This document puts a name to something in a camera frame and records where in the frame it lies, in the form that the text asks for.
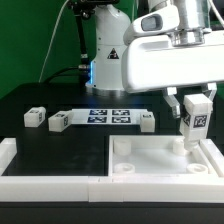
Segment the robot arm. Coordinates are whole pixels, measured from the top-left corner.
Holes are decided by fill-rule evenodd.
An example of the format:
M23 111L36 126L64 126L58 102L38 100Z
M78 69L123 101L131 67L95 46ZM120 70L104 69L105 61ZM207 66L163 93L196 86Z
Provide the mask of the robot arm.
M82 19L87 20L94 14L97 5L117 4L119 2L120 0L77 0L75 2L71 0L68 6L76 15L80 15Z
M182 117L180 132L185 148L191 151L206 138L216 82L224 81L224 32L208 32L207 0L173 0L172 4L154 6L162 9L137 19L126 31L124 40L130 45L122 58L122 81L130 93L163 90L173 116ZM177 9L173 16L179 20L169 17L170 7ZM164 24L169 19L173 23L163 28L156 13ZM143 30L147 18L152 30ZM181 114L174 97L176 87L195 85L203 86L205 94L185 96L186 111Z

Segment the green background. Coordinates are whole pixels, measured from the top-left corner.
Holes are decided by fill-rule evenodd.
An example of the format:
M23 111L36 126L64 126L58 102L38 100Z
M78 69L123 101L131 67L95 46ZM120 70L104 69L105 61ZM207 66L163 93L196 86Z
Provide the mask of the green background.
M58 13L65 0L0 0L0 98L23 83L38 82ZM116 6L129 16L133 0ZM91 59L95 56L94 18L84 21ZM80 63L73 12L65 9L43 79Z

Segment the white plastic part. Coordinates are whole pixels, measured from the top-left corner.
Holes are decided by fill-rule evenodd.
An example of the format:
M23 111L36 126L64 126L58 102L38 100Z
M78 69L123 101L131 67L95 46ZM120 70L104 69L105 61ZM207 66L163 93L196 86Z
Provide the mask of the white plastic part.
M200 145L204 154L216 169L218 175L224 177L224 156L222 153L210 139L201 140Z
M16 153L17 147L14 138L5 138L0 143L0 176L4 173Z
M155 132L155 118L152 112L142 112L140 114L141 132Z
M161 27L155 30L145 31L142 26L144 20L148 20L156 16L160 18ZM167 6L156 12L147 14L136 19L126 30L124 34L124 43L129 45L134 39L138 37L154 36L161 33L166 33L168 31L174 30L180 23L178 9L174 5Z
M135 166L130 163L118 163L114 166L114 173L119 174L135 173Z
M73 116L72 111L59 111L48 119L49 131L62 132L71 125Z
M82 125L136 125L140 124L140 113L146 109L73 109L72 124Z
M114 139L114 153L120 156L131 154L131 140L126 138Z
M213 102L204 94L195 94L185 96L184 105L187 113L181 119L180 132L185 136L185 141L205 139Z
M185 48L172 47L166 35L134 40L122 57L124 89L144 92L224 81L223 34L212 32L205 44Z
M121 136L110 136L110 155L113 155L113 140ZM224 179L215 173L196 175L186 172L186 164L199 163L209 168L202 151L181 157L172 152L172 144L177 136L122 136L130 138L134 149L134 159L142 157L139 165L165 168L157 173L141 173L141 166L135 166L132 174L116 174L105 177L45 176L45 177L0 177L1 202L198 202L224 203ZM2 143L11 145L11 139ZM223 156L211 140L201 141L203 151L215 170L224 173ZM175 158L166 163L169 157ZM185 166L185 173L173 173L178 166Z
M95 10L97 55L91 63L91 78L87 87L99 91L124 91L121 78L121 58L126 46L125 30L129 17L112 5Z
M123 202L123 178L89 177L89 202Z
M208 174L208 167L199 163L192 163L187 166L187 172L193 174Z
M190 152L184 148L184 139L183 138L174 139L173 152L178 156L187 156L190 154Z
M45 120L46 109L33 107L24 114L25 127L38 127Z
M132 143L132 151L128 156L115 153L114 140L127 139ZM187 175L186 167L192 163L200 163L209 168L209 175L217 176L216 171L202 152L196 147L194 152L180 156L173 153L173 142L181 136L111 136L109 148L109 176L116 176L115 165L128 163L135 167L130 175Z

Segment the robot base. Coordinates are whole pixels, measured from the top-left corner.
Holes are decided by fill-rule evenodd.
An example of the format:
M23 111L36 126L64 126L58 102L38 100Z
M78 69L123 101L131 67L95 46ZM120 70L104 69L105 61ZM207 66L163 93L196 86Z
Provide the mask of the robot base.
M86 92L97 96L116 97L116 98L128 95L128 93L125 90L97 89L93 86L87 86L87 85L86 85Z

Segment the block with fiducial marker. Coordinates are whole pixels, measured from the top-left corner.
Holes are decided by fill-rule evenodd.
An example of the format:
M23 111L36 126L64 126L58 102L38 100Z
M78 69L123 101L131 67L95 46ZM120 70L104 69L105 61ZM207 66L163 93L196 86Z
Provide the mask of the block with fiducial marker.
M141 132L155 132L155 118L152 112L142 112L140 114Z
M46 109L44 107L33 107L24 114L25 127L38 127L45 120Z
M73 116L72 111L59 111L48 119L49 131L62 132L71 125Z
M187 141L198 141L207 136L213 102L204 94L184 97L185 116L181 119L180 132Z

